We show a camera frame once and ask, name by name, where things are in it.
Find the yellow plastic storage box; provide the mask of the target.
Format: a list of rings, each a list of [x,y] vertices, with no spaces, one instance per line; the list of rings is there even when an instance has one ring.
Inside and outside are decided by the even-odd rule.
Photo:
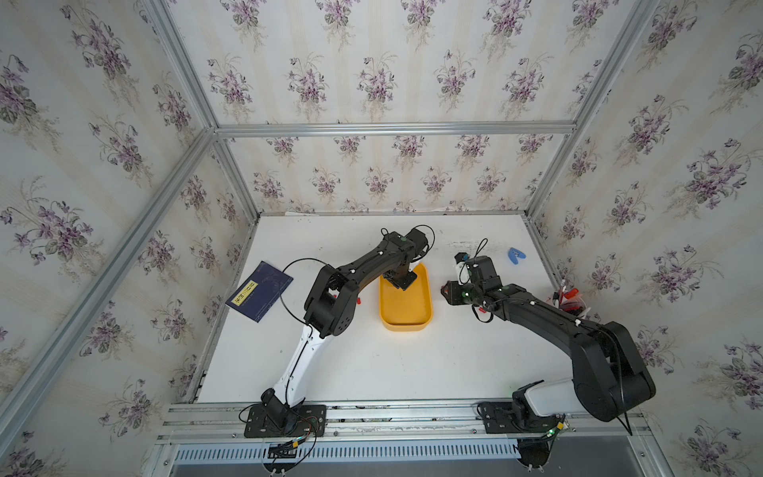
[[[428,270],[418,264],[413,270],[416,280],[407,288],[395,288],[381,278],[380,317],[383,325],[393,332],[418,332],[431,322],[434,312]]]

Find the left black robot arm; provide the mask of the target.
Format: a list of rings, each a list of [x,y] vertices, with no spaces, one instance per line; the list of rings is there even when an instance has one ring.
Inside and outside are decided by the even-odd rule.
[[[298,409],[306,398],[311,369],[333,338],[349,328],[360,293],[380,277],[407,290],[417,280],[412,267],[430,250],[427,235],[416,226],[405,235],[383,231],[375,248],[348,264],[323,264],[305,299],[297,347],[280,379],[260,397],[266,418],[279,432],[294,431],[301,421]]]

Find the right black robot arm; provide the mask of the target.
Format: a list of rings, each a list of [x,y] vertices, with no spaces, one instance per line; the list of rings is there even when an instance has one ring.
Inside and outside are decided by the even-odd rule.
[[[451,306],[468,306],[522,326],[564,352],[572,377],[559,384],[536,382],[512,394],[511,425],[522,431],[550,426],[552,417],[582,413],[609,423],[653,399],[657,387],[635,342],[623,325],[598,324],[566,313],[516,285],[485,290],[456,280],[440,288]]]

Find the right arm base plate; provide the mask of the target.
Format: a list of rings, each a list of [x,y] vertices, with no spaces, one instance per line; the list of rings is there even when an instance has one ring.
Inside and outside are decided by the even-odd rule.
[[[564,429],[564,416],[540,417],[520,401],[481,401],[477,415],[488,434],[555,435]]]

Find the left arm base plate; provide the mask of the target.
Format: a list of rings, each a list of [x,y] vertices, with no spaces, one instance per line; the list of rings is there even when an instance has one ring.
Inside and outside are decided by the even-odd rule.
[[[244,437],[322,437],[326,430],[327,411],[325,405],[300,405],[296,409],[277,413],[262,403],[256,403],[246,411]]]

